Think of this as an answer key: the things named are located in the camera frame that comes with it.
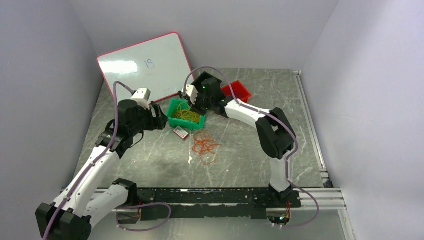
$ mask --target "white wall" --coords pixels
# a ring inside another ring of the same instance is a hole
[[[39,240],[35,212],[74,174],[102,84],[67,0],[1,1],[0,238]]]
[[[98,54],[180,33],[192,66],[300,70],[338,0],[69,0]]]
[[[358,240],[424,239],[424,1],[340,0],[302,73]]]

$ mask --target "gray marble tabletop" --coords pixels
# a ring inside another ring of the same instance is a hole
[[[283,109],[299,141],[299,151],[290,162],[293,182],[300,187],[323,187],[321,166],[305,117],[305,106],[292,71],[234,68],[223,68],[222,71],[231,82],[239,80],[252,94],[249,104],[264,109]],[[217,72],[207,72],[222,79]],[[168,105],[169,100],[160,102],[164,113]],[[75,174],[83,167],[98,136],[113,117],[112,96],[107,85],[103,84]],[[221,144],[216,148],[219,156],[216,162],[210,165],[201,163],[197,153],[192,151],[193,132],[188,131],[189,138],[182,140],[167,125],[164,130],[146,131],[144,139],[127,150],[100,187],[108,188],[118,178],[133,181],[138,187],[155,188],[268,186],[271,179],[270,159],[262,151],[254,128],[208,112],[204,129]],[[205,160],[211,161],[213,157],[206,156]]]

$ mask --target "robotic arm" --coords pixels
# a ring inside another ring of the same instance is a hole
[[[278,201],[285,199],[292,187],[286,179],[286,158],[294,147],[294,141],[289,133],[279,126],[275,120],[262,114],[266,112],[282,121],[293,132],[285,114],[280,108],[272,110],[261,109],[252,105],[241,106],[232,96],[225,96],[221,90],[221,82],[214,76],[204,72],[192,84],[185,86],[185,93],[180,97],[188,100],[191,110],[201,115],[213,110],[225,118],[242,121],[257,130],[263,151],[271,157],[271,181],[269,189],[273,191]],[[111,120],[105,131],[99,136],[91,156],[70,185],[53,201],[52,204],[42,203],[36,210],[36,218],[40,234],[45,235],[48,223],[54,212],[60,207],[60,202],[67,202],[59,210],[47,239],[49,240],[86,240],[92,228],[108,213],[119,206],[135,206],[138,203],[137,185],[125,179],[116,180],[101,196],[91,200],[93,193],[100,185],[106,173],[114,163],[122,158],[133,145],[133,138],[144,131],[163,130],[168,118],[159,105],[148,104],[150,91],[140,88],[131,99],[122,100],[118,104],[118,125]],[[110,143],[114,129],[117,135],[110,150],[96,163],[98,157]],[[79,176],[85,177],[79,183],[71,197],[67,193]]]

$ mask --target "green plastic basket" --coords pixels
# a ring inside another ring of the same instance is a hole
[[[166,111],[166,115],[168,116],[168,123],[171,127],[175,128],[177,126],[188,128],[190,130],[203,129],[205,125],[205,116],[200,115],[199,123],[195,123],[194,121],[182,120],[178,118],[173,118],[172,115],[177,111],[178,105],[181,103],[188,103],[187,100],[172,98],[168,107],[168,111]],[[190,108],[189,105],[184,104],[182,109]]]

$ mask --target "yellow string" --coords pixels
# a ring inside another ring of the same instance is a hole
[[[183,109],[184,105],[189,106],[187,102],[182,102],[178,104],[178,106],[176,107],[176,112],[172,114],[172,117],[174,119],[187,120],[198,124],[200,122],[200,114],[194,111],[190,111],[190,107]]]

